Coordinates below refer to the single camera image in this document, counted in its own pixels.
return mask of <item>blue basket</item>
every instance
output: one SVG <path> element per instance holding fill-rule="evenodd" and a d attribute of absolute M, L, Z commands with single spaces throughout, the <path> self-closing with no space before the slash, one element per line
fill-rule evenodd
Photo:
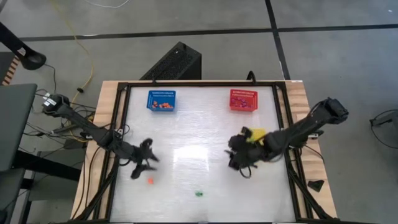
<path fill-rule="evenodd" d="M 151 111 L 173 111 L 175 108 L 175 91 L 170 91 L 170 90 L 149 91 L 147 108 L 150 109 Z"/>

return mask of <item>red basket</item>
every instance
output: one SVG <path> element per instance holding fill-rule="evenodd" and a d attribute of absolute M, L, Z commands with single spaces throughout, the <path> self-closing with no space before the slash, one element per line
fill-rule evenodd
<path fill-rule="evenodd" d="M 231 110 L 254 111 L 257 109 L 257 92 L 249 90 L 231 90 L 229 94 Z"/>

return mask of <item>concrete floor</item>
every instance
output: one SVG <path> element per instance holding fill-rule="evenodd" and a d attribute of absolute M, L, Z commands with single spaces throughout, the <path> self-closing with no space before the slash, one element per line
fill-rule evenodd
<path fill-rule="evenodd" d="M 96 2 L 117 5 L 124 0 Z M 59 4 L 79 35 L 271 26 L 266 5 L 260 0 L 132 0 L 119 9 L 103 9 L 77 0 Z M 392 0 L 278 0 L 272 1 L 272 6 L 278 27 L 398 23 L 398 3 Z M 19 37 L 70 35 L 47 0 L 8 0 L 0 21 Z M 320 138 L 337 214 L 343 220 L 396 220 L 398 151 L 376 141 L 369 119 L 397 108 L 397 37 L 398 29 L 280 34 L 290 76 L 304 80 L 310 104 L 330 96 L 339 99 L 350 112 L 345 123 L 323 128 L 325 134 Z M 78 102 L 95 106 L 103 80 L 140 78 L 178 41 L 203 54 L 203 79 L 244 79 L 249 70 L 257 79 L 283 79 L 271 33 L 84 40 L 95 63 L 95 77 Z M 57 69 L 59 93 L 72 97 L 88 78 L 90 62 L 74 41 L 27 44 L 45 54 L 48 64 Z M 7 49 L 0 46 L 0 51 Z M 19 66 L 12 83 L 33 82 L 52 91 L 51 72 L 46 67 L 27 71 Z M 39 106 L 37 98 L 35 107 Z M 29 119 L 45 129 L 59 124 L 59 120 L 36 114 Z M 392 127 L 376 131 L 384 141 L 398 146 Z M 24 138 L 21 146 L 50 150 L 58 144 Z M 50 215 L 44 209 L 50 203 L 68 209 L 52 210 Z M 66 221 L 65 214 L 70 214 L 71 208 L 68 203 L 72 201 L 49 200 L 33 205 L 29 222 Z"/>

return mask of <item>wooden table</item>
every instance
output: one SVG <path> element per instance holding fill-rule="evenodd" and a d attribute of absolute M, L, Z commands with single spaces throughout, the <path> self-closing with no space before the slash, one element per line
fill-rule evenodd
<path fill-rule="evenodd" d="M 118 83 L 119 82 L 126 82 L 126 81 L 105 81 L 103 82 L 103 86 L 101 89 L 101 93 L 99 94 L 99 100 L 98 100 L 98 105 L 96 109 L 96 114 L 94 118 L 94 123 L 98 126 L 106 125 L 111 122 L 112 118 L 112 113 L 113 113 L 113 107 L 114 107 L 114 101 L 116 98 L 116 92 L 118 88 Z M 128 82 L 151 82 L 151 81 L 128 81 Z M 176 81 L 172 80 L 172 82 L 187 82 L 187 81 Z M 220 80 L 220 81 L 212 81 L 212 82 L 225 82 L 225 80 Z M 275 82 L 274 80 L 272 81 L 258 81 L 258 82 Z M 293 121 L 296 122 L 302 118 L 304 118 L 307 113 L 310 111 L 310 107 L 308 105 L 308 100 L 307 100 L 307 95 L 305 93 L 305 88 L 304 84 L 302 81 L 278 81 L 278 82 L 285 82 L 286 88 L 287 88 L 287 94 L 289 98 L 289 103 L 290 103 L 290 109 L 292 112 L 292 117 Z M 284 119 L 285 126 L 287 125 L 287 116 L 285 113 L 285 108 L 282 100 L 282 94 L 279 94 L 280 98 L 280 105 L 282 108 L 282 117 Z M 121 118 L 121 113 L 122 113 L 122 108 L 124 104 L 124 95 L 121 97 L 121 103 L 119 104 L 119 110 L 118 110 L 118 118 Z M 316 140 L 308 140 L 308 146 L 312 147 L 316 151 L 320 153 L 320 147 L 319 143 Z M 88 186 L 88 181 L 90 181 L 90 189 L 88 189 L 88 202 L 91 201 L 92 197 L 94 194 L 97 192 L 98 189 L 98 184 L 100 182 L 100 175 L 101 175 L 101 170 L 103 166 L 103 159 L 105 155 L 105 150 L 100 150 L 97 152 L 95 155 L 95 158 L 93 158 L 93 154 L 97 149 L 97 144 L 95 142 L 90 142 L 87 147 L 86 151 L 86 161 L 85 161 L 85 188 Z M 302 162 L 303 162 L 303 169 L 305 173 L 305 178 L 307 181 L 309 180 L 324 180 L 325 183 L 323 184 L 323 187 L 321 191 L 318 193 L 312 189 L 309 189 L 310 193 L 313 195 L 313 197 L 317 200 L 317 202 L 323 207 L 323 209 L 331 216 L 336 217 L 336 210 L 335 210 L 335 205 L 333 203 L 333 198 L 331 196 L 330 192 L 330 186 L 328 182 L 328 177 L 326 176 L 326 170 L 325 166 L 323 165 L 322 160 L 319 158 L 318 155 L 316 155 L 314 152 L 307 150 L 303 148 L 302 151 Z M 89 171 L 89 165 L 91 160 L 93 160 L 93 165 L 91 168 L 91 178 L 88 180 L 88 171 Z M 112 159 L 109 163 L 108 170 L 110 170 L 112 166 Z M 101 210 L 99 213 L 99 218 L 104 218 L 105 217 L 105 211 L 106 211 L 106 203 L 108 201 L 108 190 L 104 193 L 103 199 L 101 201 Z M 76 197 L 75 197 L 75 202 L 73 204 L 73 209 L 72 209 L 72 215 L 75 213 L 76 209 L 78 208 L 78 205 L 80 203 L 81 199 L 81 193 L 83 191 L 83 175 L 80 175 L 80 181 L 78 184 L 77 192 L 76 192 Z M 77 216 L 84 210 L 85 208 L 85 203 L 86 203 L 86 193 L 87 189 L 85 189 L 85 193 L 83 195 L 83 200 L 80 205 L 80 208 L 77 211 Z M 298 203 L 300 205 L 300 211 L 301 211 L 301 216 L 305 217 L 305 206 L 303 202 L 303 197 L 299 189 L 297 189 L 297 195 L 298 195 Z"/>

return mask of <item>black table leg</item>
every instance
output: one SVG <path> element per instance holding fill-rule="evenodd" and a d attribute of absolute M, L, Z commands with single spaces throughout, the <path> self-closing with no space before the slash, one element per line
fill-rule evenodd
<path fill-rule="evenodd" d="M 13 168 L 25 168 L 27 170 L 42 172 L 75 181 L 79 181 L 80 178 L 79 169 L 69 167 L 58 162 L 53 162 L 48 159 L 42 159 L 41 157 L 19 150 L 16 152 Z"/>

